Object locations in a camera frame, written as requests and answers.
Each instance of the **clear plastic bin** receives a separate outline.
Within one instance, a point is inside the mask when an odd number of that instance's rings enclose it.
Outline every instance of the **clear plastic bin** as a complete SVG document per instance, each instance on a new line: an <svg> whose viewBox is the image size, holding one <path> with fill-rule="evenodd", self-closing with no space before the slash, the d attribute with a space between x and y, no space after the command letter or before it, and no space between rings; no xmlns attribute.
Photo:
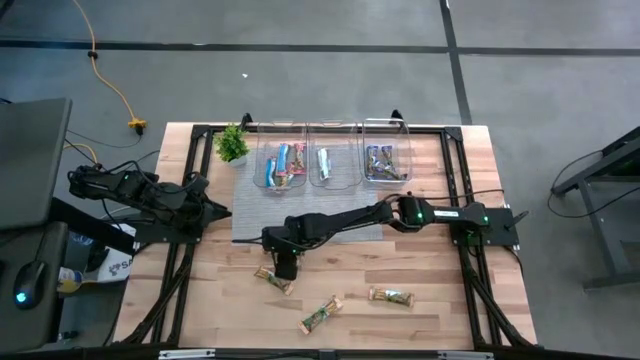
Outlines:
<svg viewBox="0 0 640 360"><path fill-rule="evenodd" d="M402 186L411 180L409 127L400 119L366 119L362 124L364 178Z"/></svg>
<svg viewBox="0 0 640 360"><path fill-rule="evenodd" d="M282 144L289 145L289 149L286 153L286 160L279 164L278 159ZM304 145L300 153L296 151L295 144ZM253 175L253 183L259 188L276 193L288 192L296 188L301 189L307 181L309 164L309 151L307 148L307 124L294 123L292 121L259 123L256 170ZM295 172L297 174L291 174L292 163L296 162L298 156L302 159L305 170L301 173L296 168ZM277 168L268 174L267 166L269 166L269 162L272 159ZM283 175L278 175L278 170L284 170Z"/></svg>
<svg viewBox="0 0 640 360"><path fill-rule="evenodd" d="M317 194L355 191L362 182L358 124L330 120L309 125L309 182Z"/></svg>

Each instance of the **white pot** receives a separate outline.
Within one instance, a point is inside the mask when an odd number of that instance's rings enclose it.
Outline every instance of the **white pot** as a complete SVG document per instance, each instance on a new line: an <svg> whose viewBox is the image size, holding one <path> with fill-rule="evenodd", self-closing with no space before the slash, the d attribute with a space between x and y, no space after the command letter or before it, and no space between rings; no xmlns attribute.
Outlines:
<svg viewBox="0 0 640 360"><path fill-rule="evenodd" d="M247 156L246 155L229 161L229 165L231 165L233 167L238 167L238 166L244 165L246 163L247 163Z"/></svg>

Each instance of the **desk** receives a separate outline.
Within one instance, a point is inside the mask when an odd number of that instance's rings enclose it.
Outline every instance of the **desk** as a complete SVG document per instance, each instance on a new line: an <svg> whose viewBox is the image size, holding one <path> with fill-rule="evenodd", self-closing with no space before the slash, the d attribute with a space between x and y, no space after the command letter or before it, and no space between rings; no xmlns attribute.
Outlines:
<svg viewBox="0 0 640 360"><path fill-rule="evenodd" d="M192 123L169 123L156 173L161 181L180 183ZM489 131L462 127L475 191L500 188ZM247 135L256 146L256 135ZM447 196L440 142L412 135L413 180L403 191L419 196ZM453 152L454 164L458 164ZM234 169L212 156L208 196L232 207ZM380 191L379 198L389 192ZM500 192L480 194L489 207L503 204ZM433 201L448 205L448 200ZM181 347L333 348L333 349L471 349L460 262L445 225L416 234L383 228L384 241L327 244L306 254L291 296L286 297L253 273L271 266L259 246L231 246L231 219L213 223L196 248L184 312ZM137 255L122 302L114 340L121 340L144 318L160 291L167 245L154 244ZM518 263L503 248L486 248L497 303L529 341L535 333ZM369 287L380 285L416 294L412 309L367 300ZM343 309L303 335L298 321L332 294ZM478 311L489 338L486 310ZM164 335L170 328L169 304Z"/></svg>

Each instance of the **green plant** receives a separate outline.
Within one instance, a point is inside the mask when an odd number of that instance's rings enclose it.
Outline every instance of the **green plant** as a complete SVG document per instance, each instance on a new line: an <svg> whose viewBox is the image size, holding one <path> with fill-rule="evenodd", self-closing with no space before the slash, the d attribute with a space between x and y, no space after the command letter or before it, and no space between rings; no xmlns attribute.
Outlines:
<svg viewBox="0 0 640 360"><path fill-rule="evenodd" d="M218 146L216 153L223 161L229 162L249 153L247 143L243 139L244 134L245 132L240 130L240 127L229 124L221 136L214 138L214 142Z"/></svg>

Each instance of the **computer mouse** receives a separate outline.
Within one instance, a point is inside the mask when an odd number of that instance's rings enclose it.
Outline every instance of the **computer mouse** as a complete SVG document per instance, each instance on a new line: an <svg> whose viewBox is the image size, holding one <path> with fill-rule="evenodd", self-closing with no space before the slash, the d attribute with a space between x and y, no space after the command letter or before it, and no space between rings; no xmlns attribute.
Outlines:
<svg viewBox="0 0 640 360"><path fill-rule="evenodd" d="M13 301L19 309L32 309L40 303L44 292L47 264L33 260L18 271L13 283Z"/></svg>

